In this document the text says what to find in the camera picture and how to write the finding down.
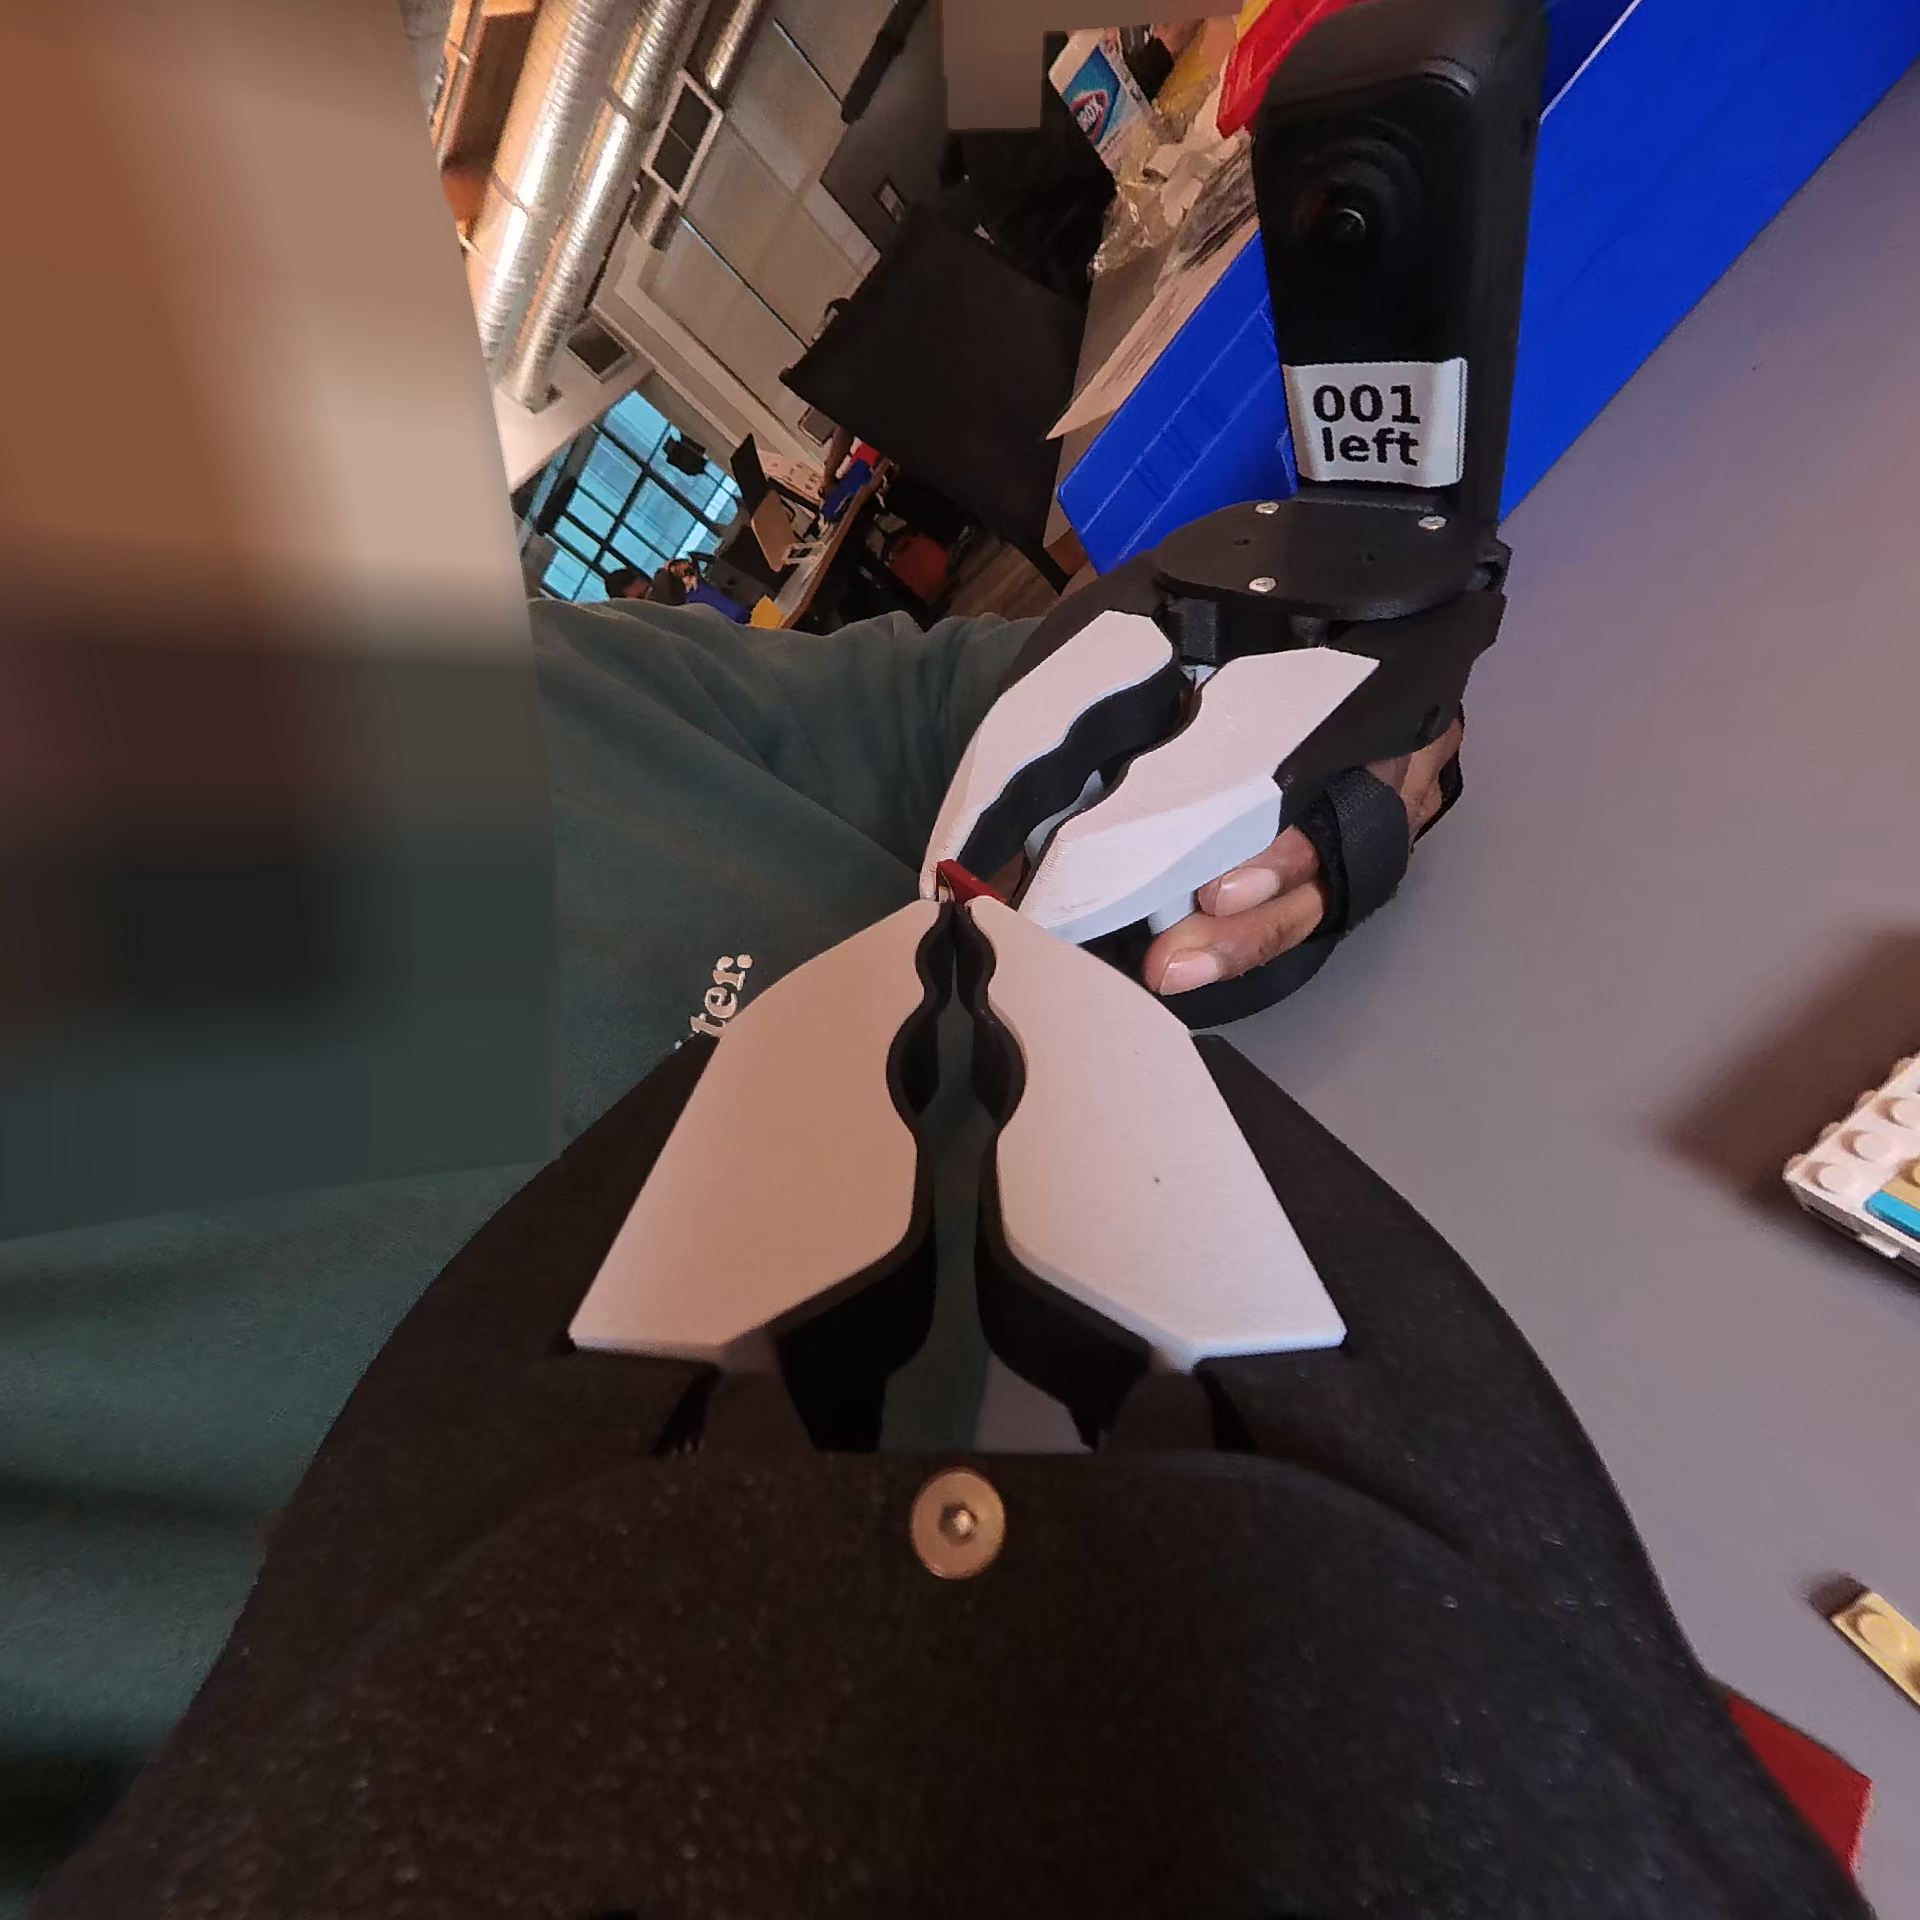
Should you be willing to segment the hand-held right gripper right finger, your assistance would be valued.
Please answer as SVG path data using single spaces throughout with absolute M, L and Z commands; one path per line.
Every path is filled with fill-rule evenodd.
M 988 1009 L 1022 1091 L 998 1129 L 1017 1265 L 1155 1361 L 1326 1352 L 1347 1325 L 1189 1029 L 1149 992 L 996 900 Z

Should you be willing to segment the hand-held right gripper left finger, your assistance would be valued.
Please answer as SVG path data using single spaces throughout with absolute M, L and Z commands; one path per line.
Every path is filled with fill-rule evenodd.
M 733 1017 L 569 1324 L 573 1347 L 725 1361 L 915 1253 L 950 922 L 947 904 L 909 904 Z

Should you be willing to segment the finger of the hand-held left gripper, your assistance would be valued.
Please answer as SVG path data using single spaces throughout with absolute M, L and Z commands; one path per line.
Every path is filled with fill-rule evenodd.
M 1204 882 L 1277 836 L 1280 763 L 1373 673 L 1373 659 L 1331 647 L 1219 668 L 1189 724 L 1055 831 L 1035 873 L 1035 923 L 1085 944 L 1185 916 Z
M 1149 616 L 1104 611 L 998 696 L 948 785 L 921 861 L 939 895 L 953 864 L 993 880 L 1070 809 L 1087 781 L 1160 745 L 1191 685 Z

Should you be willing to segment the red toy brick truck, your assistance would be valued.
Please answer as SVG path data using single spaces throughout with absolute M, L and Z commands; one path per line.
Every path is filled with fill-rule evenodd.
M 1917 1272 L 1917 1059 L 1895 1064 L 1886 1081 L 1787 1159 L 1783 1184 L 1800 1209 Z

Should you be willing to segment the tan long brick plate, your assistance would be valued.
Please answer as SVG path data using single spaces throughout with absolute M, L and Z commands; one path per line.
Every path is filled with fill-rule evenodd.
M 1920 1642 L 1912 1620 L 1867 1586 L 1853 1586 L 1837 1597 L 1828 1607 L 1827 1618 L 1852 1649 L 1917 1705 Z

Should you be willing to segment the person's left forearm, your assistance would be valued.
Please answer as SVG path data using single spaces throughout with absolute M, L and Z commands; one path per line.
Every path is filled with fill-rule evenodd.
M 865 834 L 912 875 L 948 781 L 1035 618 L 903 616 L 829 635 L 732 627 L 705 609 L 534 609 L 542 647 L 604 668 L 654 717 Z

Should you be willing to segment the person's left hand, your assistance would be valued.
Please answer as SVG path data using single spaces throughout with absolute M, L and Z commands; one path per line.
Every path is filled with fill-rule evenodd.
M 1272 844 L 1198 890 L 1145 948 L 1140 981 L 1193 1024 L 1293 992 L 1399 892 L 1411 849 L 1457 793 L 1460 717 L 1411 756 L 1340 776 Z

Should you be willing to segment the blue storage bin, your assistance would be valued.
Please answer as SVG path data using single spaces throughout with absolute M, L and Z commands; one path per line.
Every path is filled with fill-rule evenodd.
M 1513 511 L 1915 63 L 1915 3 L 1549 3 Z M 1263 263 L 1222 281 L 1063 476 L 1111 570 L 1291 479 Z

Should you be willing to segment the red plastic bin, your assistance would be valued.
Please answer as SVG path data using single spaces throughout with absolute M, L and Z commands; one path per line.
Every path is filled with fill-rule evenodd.
M 1235 49 L 1216 97 L 1216 133 L 1231 137 L 1256 116 L 1267 88 L 1288 50 L 1326 17 L 1350 3 L 1245 3 L 1235 19 Z

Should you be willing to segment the white wipes container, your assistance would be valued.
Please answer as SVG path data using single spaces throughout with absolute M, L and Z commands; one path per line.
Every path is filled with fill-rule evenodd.
M 1071 32 L 1047 66 L 1047 82 L 1104 160 L 1113 160 L 1128 140 L 1151 130 L 1151 104 L 1127 65 L 1116 28 Z

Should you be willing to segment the person in green sweatshirt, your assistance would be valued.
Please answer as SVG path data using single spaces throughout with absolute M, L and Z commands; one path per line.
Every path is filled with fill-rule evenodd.
M 688 1037 L 719 956 L 779 977 L 917 892 L 901 860 L 553 659 L 561 1133 Z M 173 1730 L 270 1522 L 401 1311 L 529 1167 L 4 1244 L 4 1916 Z

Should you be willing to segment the silver ventilation duct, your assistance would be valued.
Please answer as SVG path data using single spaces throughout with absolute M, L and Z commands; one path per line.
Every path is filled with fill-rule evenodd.
M 542 5 L 471 228 L 495 396 L 539 415 L 617 239 L 681 216 L 768 3 Z

